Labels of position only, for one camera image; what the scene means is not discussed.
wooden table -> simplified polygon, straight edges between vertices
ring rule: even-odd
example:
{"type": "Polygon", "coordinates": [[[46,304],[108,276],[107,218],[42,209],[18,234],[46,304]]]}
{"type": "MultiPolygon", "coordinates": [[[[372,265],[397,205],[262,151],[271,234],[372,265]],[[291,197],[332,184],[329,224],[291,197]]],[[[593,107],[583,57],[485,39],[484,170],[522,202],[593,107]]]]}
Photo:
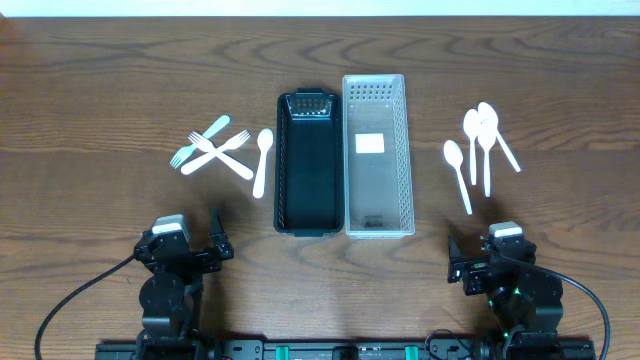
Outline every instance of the wooden table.
{"type": "MultiPolygon", "coordinates": [[[[640,357],[640,20],[629,18],[5,19],[0,24],[0,348],[33,358],[45,315],[126,258],[156,217],[182,213],[204,240],[212,207],[236,250],[205,277],[203,327],[282,338],[424,338],[494,326],[484,296],[449,285],[447,234],[514,220],[538,263],[606,304],[610,359],[640,357]],[[261,200],[219,162],[169,166],[186,135],[219,115],[276,126],[276,98],[341,91],[345,74],[401,73],[408,95],[417,231],[400,241],[277,234],[274,152],[261,200]],[[462,117],[501,116],[519,159],[498,147],[493,195],[470,188],[465,214],[442,144],[466,153],[462,117]]],[[[234,153],[256,168],[255,137],[234,153]]],[[[141,329],[132,263],[70,302],[43,340],[46,359],[90,359],[141,329]]],[[[603,326],[569,285],[563,335],[603,326]]]]}

white plastic spoon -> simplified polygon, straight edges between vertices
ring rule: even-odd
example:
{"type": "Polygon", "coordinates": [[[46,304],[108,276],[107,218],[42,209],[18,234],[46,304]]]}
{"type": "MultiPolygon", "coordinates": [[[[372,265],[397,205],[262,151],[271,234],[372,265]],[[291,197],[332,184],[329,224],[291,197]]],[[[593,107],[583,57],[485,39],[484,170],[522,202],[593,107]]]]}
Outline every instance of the white plastic spoon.
{"type": "Polygon", "coordinates": [[[467,192],[467,187],[464,185],[464,179],[462,178],[462,173],[460,172],[460,165],[462,165],[462,150],[458,144],[453,142],[452,140],[447,140],[444,143],[444,158],[447,160],[449,165],[453,166],[456,169],[456,174],[458,175],[458,185],[460,186],[460,194],[462,195],[462,201],[464,201],[464,207],[467,210],[467,214],[471,215],[471,202],[469,201],[469,193],[467,192]]]}
{"type": "Polygon", "coordinates": [[[480,116],[476,109],[470,109],[462,123],[464,133],[469,137],[469,176],[471,185],[476,184],[476,137],[480,131],[480,116]]]}
{"type": "Polygon", "coordinates": [[[484,196],[491,195],[491,169],[489,167],[489,150],[496,143],[496,134],[498,133],[497,123],[494,119],[486,119],[480,125],[480,133],[478,134],[478,142],[484,150],[484,196]]]}
{"type": "Polygon", "coordinates": [[[504,151],[507,159],[509,159],[511,166],[513,166],[516,172],[520,172],[520,165],[518,165],[518,162],[516,161],[515,156],[513,156],[511,149],[509,149],[509,146],[507,146],[507,143],[504,141],[502,135],[500,135],[500,132],[498,131],[498,114],[496,113],[496,111],[493,109],[493,107],[491,107],[491,105],[487,104],[486,102],[481,102],[478,105],[478,114],[480,115],[480,121],[485,121],[487,119],[495,121],[496,138],[498,139],[498,143],[500,143],[502,151],[504,151]]]}
{"type": "Polygon", "coordinates": [[[260,162],[258,163],[258,171],[256,180],[253,183],[253,197],[259,199],[264,195],[264,183],[267,168],[267,152],[273,145],[273,131],[271,129],[263,129],[258,134],[258,148],[260,148],[260,162]]]}

black plastic tray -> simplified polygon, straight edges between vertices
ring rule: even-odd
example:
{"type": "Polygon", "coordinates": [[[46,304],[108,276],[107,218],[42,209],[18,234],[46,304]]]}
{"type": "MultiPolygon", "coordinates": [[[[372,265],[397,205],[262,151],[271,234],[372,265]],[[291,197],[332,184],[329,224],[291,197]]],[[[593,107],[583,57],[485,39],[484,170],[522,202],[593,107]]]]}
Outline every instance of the black plastic tray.
{"type": "Polygon", "coordinates": [[[342,105],[337,94],[298,89],[278,98],[273,226],[322,236],[342,229],[342,105]]]}

clear plastic tray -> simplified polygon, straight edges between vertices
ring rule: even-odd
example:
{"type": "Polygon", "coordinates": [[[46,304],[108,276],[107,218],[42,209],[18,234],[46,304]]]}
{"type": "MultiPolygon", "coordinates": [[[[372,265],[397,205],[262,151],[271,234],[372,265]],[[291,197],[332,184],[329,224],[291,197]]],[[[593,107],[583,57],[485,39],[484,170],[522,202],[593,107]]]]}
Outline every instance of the clear plastic tray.
{"type": "Polygon", "coordinates": [[[404,77],[347,75],[342,98],[347,235],[415,233],[404,77]]]}

fork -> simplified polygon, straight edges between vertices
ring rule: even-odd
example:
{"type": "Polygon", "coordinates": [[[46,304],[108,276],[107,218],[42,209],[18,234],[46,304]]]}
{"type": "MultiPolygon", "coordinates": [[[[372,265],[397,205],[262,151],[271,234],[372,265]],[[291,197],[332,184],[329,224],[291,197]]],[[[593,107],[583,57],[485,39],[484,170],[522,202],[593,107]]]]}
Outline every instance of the fork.
{"type": "MultiPolygon", "coordinates": [[[[242,144],[244,144],[245,141],[247,141],[250,136],[251,135],[249,135],[249,132],[247,130],[245,130],[245,131],[239,133],[238,135],[232,137],[231,139],[227,140],[227,142],[224,143],[224,145],[222,145],[222,146],[220,146],[218,148],[218,151],[224,152],[224,151],[227,151],[227,150],[235,150],[235,149],[239,148],[242,144]]],[[[194,172],[194,171],[198,170],[199,168],[201,168],[204,164],[206,164],[209,161],[211,161],[212,159],[214,159],[216,156],[218,156],[218,154],[215,153],[215,152],[205,153],[204,155],[201,155],[199,158],[197,158],[195,160],[191,160],[188,163],[186,163],[180,169],[180,171],[184,175],[189,175],[192,172],[194,172]]]]}
{"type": "Polygon", "coordinates": [[[242,165],[237,160],[232,159],[231,157],[229,157],[229,155],[216,149],[213,143],[209,141],[209,139],[202,136],[199,132],[192,132],[189,135],[189,141],[196,144],[198,146],[198,149],[204,152],[215,153],[216,156],[219,157],[220,160],[222,160],[222,162],[227,164],[231,168],[231,170],[235,171],[238,175],[242,176],[243,179],[251,180],[251,178],[253,178],[253,171],[251,171],[251,169],[242,165]]]}
{"type": "MultiPolygon", "coordinates": [[[[207,139],[212,137],[218,131],[222,130],[223,127],[229,125],[230,122],[231,122],[231,117],[229,115],[220,116],[218,120],[216,120],[213,123],[213,125],[211,125],[207,129],[207,131],[204,132],[203,134],[204,137],[206,137],[207,139]]],[[[183,146],[180,150],[178,150],[178,152],[176,152],[176,154],[173,156],[169,164],[171,164],[171,166],[177,169],[178,166],[180,166],[180,164],[185,162],[185,160],[187,160],[189,156],[191,156],[191,154],[193,154],[193,152],[196,151],[197,148],[198,147],[195,144],[191,144],[189,146],[183,146]]]]}

